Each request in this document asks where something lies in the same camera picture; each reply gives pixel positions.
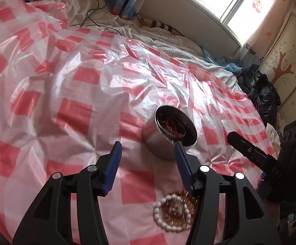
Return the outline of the striped pillow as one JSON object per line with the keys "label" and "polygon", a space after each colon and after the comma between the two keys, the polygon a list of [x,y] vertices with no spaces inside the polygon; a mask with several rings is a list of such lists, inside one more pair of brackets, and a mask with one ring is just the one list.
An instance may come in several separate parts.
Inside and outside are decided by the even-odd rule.
{"label": "striped pillow", "polygon": [[141,24],[141,26],[144,27],[149,27],[149,28],[160,28],[163,30],[168,31],[172,35],[175,36],[184,36],[181,32],[179,32],[176,28],[173,28],[170,25],[164,24],[162,22],[156,21],[156,20],[151,20],[151,19],[145,19],[137,15],[137,20]]}

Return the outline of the blue plastic bag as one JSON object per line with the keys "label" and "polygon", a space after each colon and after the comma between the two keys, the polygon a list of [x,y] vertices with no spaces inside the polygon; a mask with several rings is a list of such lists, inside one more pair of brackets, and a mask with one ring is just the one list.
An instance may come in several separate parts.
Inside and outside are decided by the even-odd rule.
{"label": "blue plastic bag", "polygon": [[237,64],[235,64],[231,60],[228,60],[226,58],[218,59],[218,58],[212,57],[206,49],[204,49],[202,46],[200,46],[200,48],[203,51],[204,60],[206,62],[210,64],[218,65],[222,67],[224,70],[233,73],[235,76],[238,76],[241,74],[242,68],[237,66]]}

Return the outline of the cartoon curtain right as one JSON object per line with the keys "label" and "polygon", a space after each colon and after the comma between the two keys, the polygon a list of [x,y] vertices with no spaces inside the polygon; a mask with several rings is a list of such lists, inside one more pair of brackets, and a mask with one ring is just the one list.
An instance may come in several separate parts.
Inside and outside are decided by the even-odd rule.
{"label": "cartoon curtain right", "polygon": [[242,68],[262,63],[286,25],[294,4],[295,0],[274,0],[257,30],[241,47],[239,59]]}

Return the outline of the white bed quilt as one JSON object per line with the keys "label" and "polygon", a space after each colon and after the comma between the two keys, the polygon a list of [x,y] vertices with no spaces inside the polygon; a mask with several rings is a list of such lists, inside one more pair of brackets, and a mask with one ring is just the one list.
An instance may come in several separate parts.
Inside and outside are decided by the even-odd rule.
{"label": "white bed quilt", "polygon": [[203,51],[196,43],[182,36],[175,36],[160,28],[141,26],[137,18],[125,20],[111,14],[103,0],[53,0],[66,5],[70,26],[107,30],[138,40],[184,64],[193,65],[212,73],[231,90],[242,92],[236,76],[222,67],[204,60]]}

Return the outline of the round metal tin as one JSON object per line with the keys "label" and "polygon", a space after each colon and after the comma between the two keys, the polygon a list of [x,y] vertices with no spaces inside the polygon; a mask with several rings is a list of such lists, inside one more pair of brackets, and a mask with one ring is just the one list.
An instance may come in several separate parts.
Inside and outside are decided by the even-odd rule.
{"label": "round metal tin", "polygon": [[191,119],[180,109],[169,105],[156,108],[143,125],[141,136],[148,150],[163,160],[174,160],[174,145],[177,142],[190,149],[198,140]]}

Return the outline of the wardrobe with tree decal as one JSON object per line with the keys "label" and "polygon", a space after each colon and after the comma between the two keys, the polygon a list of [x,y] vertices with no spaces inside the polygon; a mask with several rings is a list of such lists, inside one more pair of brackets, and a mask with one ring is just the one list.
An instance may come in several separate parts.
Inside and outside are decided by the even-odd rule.
{"label": "wardrobe with tree decal", "polygon": [[281,102],[285,102],[296,88],[296,16],[290,16],[259,71],[267,75]]}

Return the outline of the black down jacket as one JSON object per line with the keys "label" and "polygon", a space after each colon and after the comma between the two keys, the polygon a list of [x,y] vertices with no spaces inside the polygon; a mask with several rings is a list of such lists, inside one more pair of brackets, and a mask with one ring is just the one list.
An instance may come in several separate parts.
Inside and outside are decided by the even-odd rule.
{"label": "black down jacket", "polygon": [[239,87],[248,95],[265,127],[268,124],[275,127],[277,109],[281,105],[281,99],[267,75],[257,71],[254,74],[253,82],[243,72],[236,78]]}

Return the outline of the red white checkered plastic sheet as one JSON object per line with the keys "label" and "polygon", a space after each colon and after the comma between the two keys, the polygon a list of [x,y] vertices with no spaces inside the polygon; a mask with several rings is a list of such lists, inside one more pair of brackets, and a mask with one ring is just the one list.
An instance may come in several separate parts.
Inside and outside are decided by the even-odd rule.
{"label": "red white checkered plastic sheet", "polygon": [[74,174],[107,154],[122,158],[99,206],[110,244],[185,244],[188,232],[166,232],[155,203],[182,189],[175,162],[155,157],[141,130],[161,105],[179,108],[198,139],[189,153],[216,172],[261,170],[226,142],[235,131],[274,154],[256,109],[206,65],[187,65],[144,43],[70,27],[57,1],[0,0],[0,231],[12,240],[54,172]]}

